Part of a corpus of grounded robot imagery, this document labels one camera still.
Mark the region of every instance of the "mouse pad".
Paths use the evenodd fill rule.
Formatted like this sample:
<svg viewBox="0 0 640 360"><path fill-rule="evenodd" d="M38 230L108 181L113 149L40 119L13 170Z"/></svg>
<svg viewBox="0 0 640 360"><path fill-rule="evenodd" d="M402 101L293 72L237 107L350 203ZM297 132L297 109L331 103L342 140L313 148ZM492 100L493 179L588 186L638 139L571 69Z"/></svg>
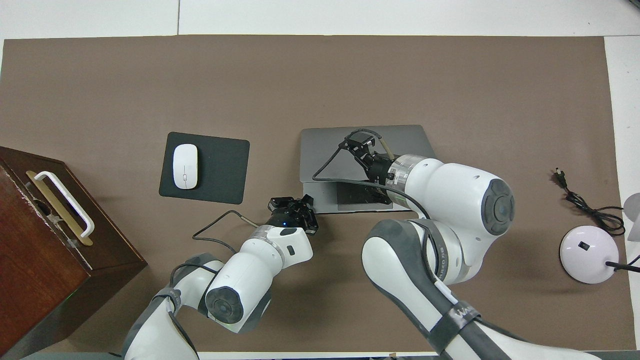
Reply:
<svg viewBox="0 0 640 360"><path fill-rule="evenodd" d="M198 148L198 184L183 190L173 182L173 150L184 143ZM159 193L183 199L241 204L249 160L249 141L215 136L169 133Z"/></svg>

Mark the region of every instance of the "gray laptop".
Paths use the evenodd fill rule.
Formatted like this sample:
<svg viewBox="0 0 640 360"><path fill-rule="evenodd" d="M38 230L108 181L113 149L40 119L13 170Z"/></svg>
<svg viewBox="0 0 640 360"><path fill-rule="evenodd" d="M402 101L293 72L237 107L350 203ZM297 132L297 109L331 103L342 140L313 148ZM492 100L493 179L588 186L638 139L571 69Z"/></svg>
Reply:
<svg viewBox="0 0 640 360"><path fill-rule="evenodd" d="M313 181L311 177L321 168L350 132L370 129L379 133L396 155L415 154L435 158L427 135L420 125L327 127L304 129L300 145L300 181L303 193L314 198L316 213L354 213L360 211L405 211L397 204L372 202L365 195L364 186ZM374 150L384 153L378 141ZM366 180L367 176L347 150L342 150L319 175L320 178Z"/></svg>

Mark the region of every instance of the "cabinet handle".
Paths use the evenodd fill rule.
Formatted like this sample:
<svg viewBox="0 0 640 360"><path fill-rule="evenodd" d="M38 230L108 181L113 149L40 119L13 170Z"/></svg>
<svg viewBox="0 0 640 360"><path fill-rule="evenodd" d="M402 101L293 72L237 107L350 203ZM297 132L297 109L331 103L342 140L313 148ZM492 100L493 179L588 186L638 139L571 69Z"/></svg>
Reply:
<svg viewBox="0 0 640 360"><path fill-rule="evenodd" d="M62 195L67 199L67 201L69 201L69 204L71 204L71 206L75 209L76 213L78 213L78 215L80 215L82 220L84 220L84 223L86 224L86 229L83 231L83 233L80 236L83 238L89 236L89 234L91 234L93 232L93 229L95 228L93 224L93 220L91 220L89 215L87 215L86 211L82 208L82 206L78 204L78 201L76 201L73 195L71 195L69 190L67 190L65 185L60 181L60 179L58 179L56 174L49 171L42 171L38 173L36 176L34 176L34 179L42 180L45 177L48 177L49 179L51 179L51 182L53 183L53 185L56 185L56 187L62 193Z"/></svg>

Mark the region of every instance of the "wooden cabinet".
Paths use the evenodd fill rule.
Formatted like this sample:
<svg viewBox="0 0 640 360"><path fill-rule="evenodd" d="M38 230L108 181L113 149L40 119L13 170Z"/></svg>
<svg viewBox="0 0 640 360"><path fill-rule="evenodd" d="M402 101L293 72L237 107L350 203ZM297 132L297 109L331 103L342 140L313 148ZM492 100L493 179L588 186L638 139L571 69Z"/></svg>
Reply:
<svg viewBox="0 0 640 360"><path fill-rule="evenodd" d="M51 176L35 180L42 172L91 219L91 234L80 236L82 210ZM66 338L146 265L62 161L0 147L3 360Z"/></svg>

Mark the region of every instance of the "white tile floor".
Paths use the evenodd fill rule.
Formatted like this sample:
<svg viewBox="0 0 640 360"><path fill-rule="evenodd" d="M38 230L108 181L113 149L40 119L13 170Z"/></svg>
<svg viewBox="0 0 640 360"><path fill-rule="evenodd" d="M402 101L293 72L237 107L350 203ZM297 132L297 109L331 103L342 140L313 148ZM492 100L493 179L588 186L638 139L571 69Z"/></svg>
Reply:
<svg viewBox="0 0 640 360"><path fill-rule="evenodd" d="M640 9L626 0L0 0L0 40L222 33L605 36L621 201L640 192Z"/></svg>

